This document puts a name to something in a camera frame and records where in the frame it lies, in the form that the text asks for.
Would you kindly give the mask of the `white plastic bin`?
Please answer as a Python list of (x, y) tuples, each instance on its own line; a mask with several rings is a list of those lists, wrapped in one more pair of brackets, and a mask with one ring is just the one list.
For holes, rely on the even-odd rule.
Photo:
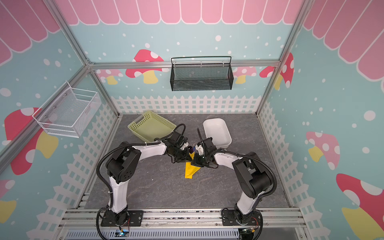
[(217, 148), (227, 149), (232, 143), (232, 137), (226, 122), (221, 118), (208, 119), (203, 122), (206, 138), (212, 138)]

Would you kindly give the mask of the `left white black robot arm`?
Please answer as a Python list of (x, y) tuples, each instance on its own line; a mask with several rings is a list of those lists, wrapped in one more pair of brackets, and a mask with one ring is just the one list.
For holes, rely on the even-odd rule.
[(105, 155), (105, 159), (108, 160), (106, 168), (109, 181), (105, 183), (109, 188), (110, 211), (118, 215), (127, 209), (128, 182), (134, 175), (139, 161), (162, 155), (171, 156), (175, 162), (191, 161), (187, 142), (172, 144), (159, 140), (144, 144), (122, 142)]

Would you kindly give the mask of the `yellow paper napkin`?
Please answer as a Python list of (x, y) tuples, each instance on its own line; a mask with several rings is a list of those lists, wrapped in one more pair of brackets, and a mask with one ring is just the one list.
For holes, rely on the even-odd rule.
[(185, 167), (185, 178), (193, 179), (194, 174), (200, 169), (200, 167), (193, 166), (191, 162), (187, 162)]

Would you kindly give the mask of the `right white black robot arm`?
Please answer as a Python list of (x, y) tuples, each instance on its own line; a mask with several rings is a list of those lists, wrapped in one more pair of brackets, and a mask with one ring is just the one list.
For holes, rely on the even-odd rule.
[(208, 148), (205, 144), (197, 144), (192, 164), (197, 167), (216, 168), (225, 166), (234, 170), (242, 195), (235, 204), (232, 218), (239, 225), (261, 223), (261, 214), (256, 206), (277, 188), (277, 177), (273, 170), (259, 156), (250, 152), (239, 154), (215, 146)]

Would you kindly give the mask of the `dark purple spoon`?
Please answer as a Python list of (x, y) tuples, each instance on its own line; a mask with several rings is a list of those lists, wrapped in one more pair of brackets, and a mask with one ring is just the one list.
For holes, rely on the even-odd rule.
[(188, 146), (189, 153), (192, 154), (194, 152), (194, 148), (192, 146)]

